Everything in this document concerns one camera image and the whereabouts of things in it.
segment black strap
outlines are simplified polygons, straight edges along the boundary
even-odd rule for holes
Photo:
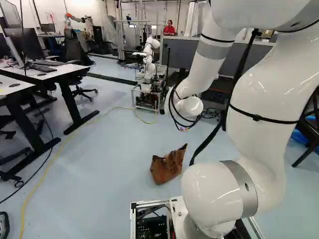
[[[285,121],[285,120],[277,120],[277,119],[265,118],[265,117],[262,117],[262,116],[260,116],[260,115],[255,115],[255,114],[251,114],[251,113],[242,111],[242,110],[240,110],[240,109],[234,107],[232,104],[229,104],[229,106],[230,106],[233,110],[235,110],[235,111],[237,111],[237,112],[239,112],[239,113],[241,113],[241,114],[243,114],[243,115],[245,115],[245,116],[248,116],[248,117],[252,118],[254,121],[260,121],[260,120],[262,120],[262,121],[267,121],[267,122],[271,122],[271,123],[280,123],[280,124],[296,124],[296,123],[298,123],[298,121],[299,121],[299,120],[295,120],[295,121]]]
[[[233,41],[219,40],[219,39],[215,39],[215,38],[211,38],[211,37],[209,37],[209,36],[206,36],[206,35],[204,35],[203,33],[201,34],[201,36],[204,37],[204,38],[206,38],[206,39],[208,39],[208,40],[211,40],[211,41],[217,41],[217,42],[223,42],[223,43],[232,43],[232,42],[235,41],[235,40],[233,40]]]
[[[208,144],[213,140],[213,138],[217,135],[221,125],[222,125],[223,121],[220,120],[218,125],[215,127],[215,129],[213,130],[212,133],[210,133],[210,135],[207,137],[207,139],[204,140],[203,143],[201,143],[201,145],[195,150],[195,153],[193,154],[193,157],[191,158],[189,165],[192,166],[194,164],[195,161],[195,157],[203,151],[203,149],[206,148],[206,146],[208,146]]]
[[[309,25],[304,26],[304,27],[302,27],[302,28],[300,28],[300,29],[297,29],[297,30],[291,30],[291,31],[278,31],[278,32],[282,32],[282,33],[293,33],[293,32],[298,32],[298,31],[305,30],[305,29],[307,29],[307,28],[309,28],[309,27],[311,27],[311,26],[313,26],[313,25],[317,24],[318,22],[319,22],[319,19],[317,19],[316,21],[314,21],[314,22],[310,23]]]

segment desk surface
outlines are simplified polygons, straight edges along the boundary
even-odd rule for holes
[[[32,86],[34,86],[34,84],[0,75],[0,96],[7,96]]]
[[[37,37],[64,37],[62,34],[38,34]]]
[[[46,75],[44,75],[44,76],[38,76],[38,74],[43,73],[43,72],[33,70],[33,69],[28,69],[26,71],[26,75],[28,77],[31,77],[31,78],[34,78],[37,80],[47,80],[47,79],[54,78],[57,76],[62,76],[62,75],[68,74],[68,73],[72,73],[75,71],[90,68],[89,66],[81,66],[81,65],[74,65],[74,64],[65,64],[65,65],[61,65],[61,66],[49,66],[49,67],[57,69],[57,71],[46,73]],[[24,76],[23,69],[18,69],[15,67],[7,67],[6,63],[0,64],[0,70],[11,72],[11,73],[16,73],[16,74]]]

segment red shirt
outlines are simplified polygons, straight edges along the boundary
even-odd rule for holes
[[[172,33],[174,34],[175,33],[175,28],[173,26],[166,26],[164,27],[164,33]]]

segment yellow cable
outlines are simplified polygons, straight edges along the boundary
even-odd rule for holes
[[[157,121],[157,110],[155,110],[155,115],[156,115],[156,119],[153,121],[153,122],[146,122],[144,121],[143,119],[141,119],[136,113],[135,113],[135,110],[131,109],[131,108],[125,108],[125,107],[122,107],[122,106],[116,106],[112,109],[110,109],[109,111],[107,111],[105,114],[103,114],[102,116],[106,116],[109,112],[111,112],[112,110],[115,110],[117,108],[121,108],[121,109],[125,109],[125,110],[131,110],[134,112],[134,115],[136,118],[138,118],[140,121],[142,121],[143,123],[147,123],[147,124],[153,124]],[[89,125],[89,124],[93,124],[95,122],[98,122],[102,117],[99,117],[97,118],[96,120],[91,120],[89,122],[86,122],[84,125],[82,125],[81,127],[83,126],[86,126],[86,125]],[[39,187],[44,178],[46,177],[46,174],[48,173],[48,170],[49,170],[49,167],[52,165],[53,161],[60,155],[64,145],[74,137],[75,133],[77,132],[78,129],[80,129],[81,127],[77,128],[72,134],[70,134],[70,136],[63,142],[63,144],[60,146],[58,152],[54,155],[54,157],[49,161],[45,171],[44,171],[44,174],[42,175],[42,177],[40,178],[39,182],[37,183],[37,185],[32,189],[32,191],[28,194],[28,196],[25,198],[24,200],[24,203],[23,203],[23,206],[22,206],[22,209],[21,209],[21,229],[20,229],[20,235],[19,235],[19,238],[18,239],[22,239],[22,236],[23,236],[23,230],[24,230],[24,213],[25,213],[25,208],[26,208],[26,204],[29,200],[29,198],[32,196],[32,194],[35,192],[35,190],[37,189],[37,187]]]

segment black desk leg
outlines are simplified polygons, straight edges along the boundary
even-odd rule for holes
[[[315,141],[315,142],[312,142],[309,146],[309,148],[306,150],[306,152],[304,152],[299,159],[297,159],[296,162],[294,162],[292,164],[292,166],[294,168],[296,168],[302,161],[304,161],[305,158],[307,158],[309,156],[309,154],[311,154],[311,152],[314,151],[314,149],[318,146],[318,142]]]
[[[96,116],[99,111],[93,111],[92,113],[88,114],[87,116],[81,118],[79,110],[76,106],[74,97],[72,95],[72,91],[69,87],[69,85],[67,84],[67,81],[59,81],[59,85],[62,91],[62,96],[65,100],[65,103],[69,109],[70,115],[72,117],[73,120],[73,124],[67,128],[64,131],[64,134],[70,134],[71,132],[73,132],[74,130],[76,130],[78,127],[80,127],[81,125],[83,125],[85,122],[89,121],[91,118],[93,118],[94,116]]]
[[[23,168],[25,168],[27,165],[29,165],[31,162],[33,162],[35,159],[37,159],[39,156],[41,156],[43,153],[45,153],[61,141],[60,138],[55,138],[48,143],[44,143],[39,134],[34,129],[33,124],[26,116],[19,103],[16,102],[14,97],[7,99],[6,106],[11,115],[15,118],[16,123],[21,128],[22,132],[31,144],[34,151],[29,153],[25,159],[20,161],[9,171],[2,172],[1,178],[3,181],[12,179],[13,175],[21,171]]]

